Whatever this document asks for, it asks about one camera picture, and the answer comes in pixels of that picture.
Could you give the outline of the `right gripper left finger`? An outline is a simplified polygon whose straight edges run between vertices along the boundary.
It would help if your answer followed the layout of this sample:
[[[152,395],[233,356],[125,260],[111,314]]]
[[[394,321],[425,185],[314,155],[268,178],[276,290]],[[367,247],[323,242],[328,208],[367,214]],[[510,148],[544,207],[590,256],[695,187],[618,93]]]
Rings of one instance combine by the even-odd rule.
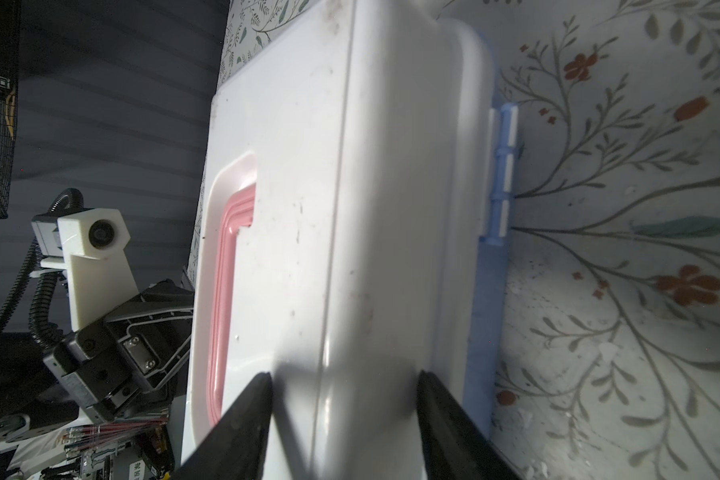
[[[190,458],[171,477],[261,479],[273,412],[273,380],[256,374]]]

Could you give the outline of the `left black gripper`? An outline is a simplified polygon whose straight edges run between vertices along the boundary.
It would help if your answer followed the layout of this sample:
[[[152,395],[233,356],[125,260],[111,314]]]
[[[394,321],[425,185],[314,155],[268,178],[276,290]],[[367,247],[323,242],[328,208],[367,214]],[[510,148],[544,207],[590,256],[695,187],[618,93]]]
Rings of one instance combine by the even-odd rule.
[[[68,334],[43,361],[93,423],[154,416],[175,396],[193,317],[194,293],[161,281]]]

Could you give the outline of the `white blue tool box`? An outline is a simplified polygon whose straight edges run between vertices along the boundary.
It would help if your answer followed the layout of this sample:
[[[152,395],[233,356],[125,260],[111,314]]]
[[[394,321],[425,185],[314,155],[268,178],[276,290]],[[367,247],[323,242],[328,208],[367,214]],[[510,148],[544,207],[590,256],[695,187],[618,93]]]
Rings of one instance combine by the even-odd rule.
[[[261,479],[429,479],[421,371],[486,438],[467,392],[498,229],[494,72],[473,28],[417,1],[312,1],[220,79],[181,465],[261,372]]]

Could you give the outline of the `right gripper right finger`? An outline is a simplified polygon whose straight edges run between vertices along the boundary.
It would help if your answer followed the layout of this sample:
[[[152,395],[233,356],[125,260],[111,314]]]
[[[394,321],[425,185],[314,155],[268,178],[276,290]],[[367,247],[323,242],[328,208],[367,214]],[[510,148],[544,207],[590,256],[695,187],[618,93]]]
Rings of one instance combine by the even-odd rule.
[[[432,372],[421,371],[418,375],[416,413],[429,479],[520,478]]]

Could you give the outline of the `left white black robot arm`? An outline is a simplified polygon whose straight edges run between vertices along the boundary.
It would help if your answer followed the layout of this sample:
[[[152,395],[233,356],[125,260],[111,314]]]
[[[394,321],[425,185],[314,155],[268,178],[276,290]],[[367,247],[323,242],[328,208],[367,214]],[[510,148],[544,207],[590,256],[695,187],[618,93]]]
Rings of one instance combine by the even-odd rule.
[[[74,188],[33,218],[0,309],[0,479],[168,479],[194,295],[139,289],[119,211]]]

